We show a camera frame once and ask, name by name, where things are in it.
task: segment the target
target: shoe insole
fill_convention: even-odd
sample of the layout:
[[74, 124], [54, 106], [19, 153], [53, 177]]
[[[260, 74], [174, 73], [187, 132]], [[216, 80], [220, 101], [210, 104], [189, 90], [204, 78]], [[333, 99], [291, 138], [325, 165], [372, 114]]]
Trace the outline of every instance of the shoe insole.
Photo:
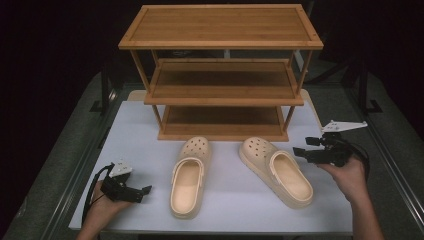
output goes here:
[[200, 166], [196, 162], [183, 163], [177, 173], [172, 196], [173, 208], [179, 213], [193, 209], [200, 181]]
[[296, 199], [303, 200], [311, 196], [311, 188], [300, 170], [284, 155], [274, 160], [274, 168], [278, 178], [287, 191]]

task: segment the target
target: wooden shelf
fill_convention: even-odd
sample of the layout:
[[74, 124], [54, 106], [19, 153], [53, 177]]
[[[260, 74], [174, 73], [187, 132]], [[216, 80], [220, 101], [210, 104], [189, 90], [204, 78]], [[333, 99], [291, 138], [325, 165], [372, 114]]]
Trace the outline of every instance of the wooden shelf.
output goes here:
[[281, 107], [189, 107], [167, 106], [158, 139], [244, 141], [260, 136], [270, 141], [288, 141], [283, 131]]
[[301, 106], [284, 59], [160, 59], [149, 105]]

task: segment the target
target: beige clog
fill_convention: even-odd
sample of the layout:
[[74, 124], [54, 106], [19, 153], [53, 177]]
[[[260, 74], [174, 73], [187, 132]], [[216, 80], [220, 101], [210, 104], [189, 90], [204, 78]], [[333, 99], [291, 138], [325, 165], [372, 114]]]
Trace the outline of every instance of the beige clog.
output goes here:
[[240, 146], [239, 155], [288, 207], [304, 208], [312, 202], [312, 186], [288, 152], [265, 139], [251, 137]]
[[181, 148], [172, 177], [170, 206], [177, 218], [194, 218], [202, 204], [211, 146], [204, 137], [194, 137]]

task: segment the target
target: crocs shoe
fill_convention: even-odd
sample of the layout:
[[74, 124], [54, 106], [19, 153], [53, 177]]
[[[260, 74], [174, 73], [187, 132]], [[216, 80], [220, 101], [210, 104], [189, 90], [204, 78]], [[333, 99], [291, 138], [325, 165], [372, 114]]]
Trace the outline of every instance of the crocs shoe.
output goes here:
[[181, 148], [172, 176], [170, 206], [177, 218], [194, 218], [202, 204], [211, 146], [204, 137], [194, 137]]
[[240, 146], [239, 155], [288, 207], [304, 208], [312, 202], [312, 186], [288, 152], [265, 139], [251, 137]]

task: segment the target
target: white mount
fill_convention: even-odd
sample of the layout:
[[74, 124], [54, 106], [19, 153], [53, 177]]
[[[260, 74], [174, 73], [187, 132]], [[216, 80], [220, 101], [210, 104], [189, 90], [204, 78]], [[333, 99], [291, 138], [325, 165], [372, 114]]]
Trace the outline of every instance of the white mount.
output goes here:
[[113, 166], [112, 171], [109, 173], [109, 177], [116, 177], [132, 171], [132, 167], [124, 162], [116, 163]]
[[336, 122], [331, 120], [322, 131], [323, 132], [343, 132], [351, 129], [367, 127], [368, 124], [364, 121], [362, 123], [353, 123], [353, 122]]

